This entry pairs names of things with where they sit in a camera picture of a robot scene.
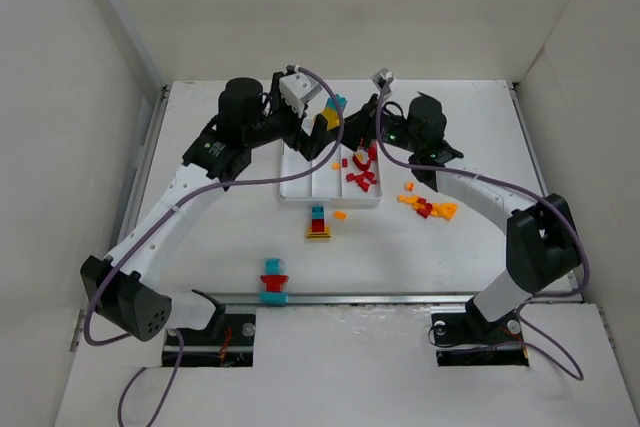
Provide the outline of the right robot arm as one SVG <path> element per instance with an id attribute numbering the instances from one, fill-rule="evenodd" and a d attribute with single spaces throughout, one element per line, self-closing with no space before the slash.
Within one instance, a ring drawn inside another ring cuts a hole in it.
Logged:
<path id="1" fill-rule="evenodd" d="M 419 94 L 407 115 L 393 114 L 378 95 L 346 117 L 343 142 L 378 143 L 409 153 L 404 167 L 435 192 L 462 202 L 489 220 L 506 238 L 504 271 L 465 306 L 470 329 L 493 325 L 577 267 L 587 267 L 584 247 L 566 200 L 542 197 L 524 187 L 491 178 L 469 164 L 445 139 L 441 103 Z"/>

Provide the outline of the red teal yellow duplo tower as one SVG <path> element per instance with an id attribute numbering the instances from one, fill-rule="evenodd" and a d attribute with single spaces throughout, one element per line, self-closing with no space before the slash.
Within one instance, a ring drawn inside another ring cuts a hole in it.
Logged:
<path id="1" fill-rule="evenodd" d="M 340 126 L 340 114 L 347 105 L 347 99 L 341 95 L 336 95 L 337 103 L 332 97 L 329 97 L 325 103 L 325 107 L 321 112 L 321 116 L 326 120 L 326 129 L 333 130 Z"/>

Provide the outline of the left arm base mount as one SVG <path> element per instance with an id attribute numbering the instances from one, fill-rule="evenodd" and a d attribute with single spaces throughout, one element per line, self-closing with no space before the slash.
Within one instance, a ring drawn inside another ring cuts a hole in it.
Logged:
<path id="1" fill-rule="evenodd" d="M 193 289 L 191 297 L 198 300 L 196 313 L 200 314 L 204 303 L 211 309 L 202 329 L 180 325 L 183 350 L 179 339 L 167 333 L 161 353 L 163 367 L 170 367 L 179 360 L 184 368 L 249 368 L 254 361 L 254 341 L 257 312 L 252 306 L 231 305 L 210 294 Z"/>

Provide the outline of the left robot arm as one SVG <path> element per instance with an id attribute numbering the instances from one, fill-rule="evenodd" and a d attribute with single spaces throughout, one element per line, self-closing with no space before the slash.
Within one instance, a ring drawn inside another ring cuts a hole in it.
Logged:
<path id="1" fill-rule="evenodd" d="M 84 261 L 80 275 L 89 298 L 88 344 L 101 343 L 91 335 L 94 315 L 143 342 L 162 330 L 214 328 L 220 304 L 202 292 L 159 292 L 163 270 L 204 211 L 229 188 L 242 186 L 239 176 L 253 150 L 284 141 L 313 160 L 327 144 L 339 144 L 342 127 L 328 130 L 320 120 L 312 132 L 303 129 L 308 104 L 320 91 L 336 96 L 326 81 L 301 66 L 274 73 L 268 91 L 248 77 L 225 84 L 217 113 L 186 149 L 160 200 L 104 257 Z"/>

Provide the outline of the teal frog duplo piece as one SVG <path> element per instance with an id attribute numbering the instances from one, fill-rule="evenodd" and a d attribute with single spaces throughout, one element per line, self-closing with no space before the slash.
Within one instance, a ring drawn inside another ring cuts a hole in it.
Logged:
<path id="1" fill-rule="evenodd" d="M 269 258 L 264 262 L 264 273 L 260 276 L 263 289 L 259 293 L 261 304 L 283 306 L 289 303 L 286 292 L 289 276 L 284 272 L 281 259 Z"/>

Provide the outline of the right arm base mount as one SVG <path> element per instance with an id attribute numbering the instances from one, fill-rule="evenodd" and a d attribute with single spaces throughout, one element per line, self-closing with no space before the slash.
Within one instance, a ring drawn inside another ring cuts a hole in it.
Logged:
<path id="1" fill-rule="evenodd" d="M 514 313 L 489 324 L 476 323 L 466 312 L 432 313 L 428 338 L 439 367 L 529 366 Z"/>

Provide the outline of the red arch lego piece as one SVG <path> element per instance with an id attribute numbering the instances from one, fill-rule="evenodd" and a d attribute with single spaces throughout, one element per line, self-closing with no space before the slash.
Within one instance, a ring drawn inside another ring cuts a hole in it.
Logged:
<path id="1" fill-rule="evenodd" d="M 358 150 L 352 156 L 355 167 L 361 172 L 367 172 L 371 168 L 372 158 L 365 150 Z"/>

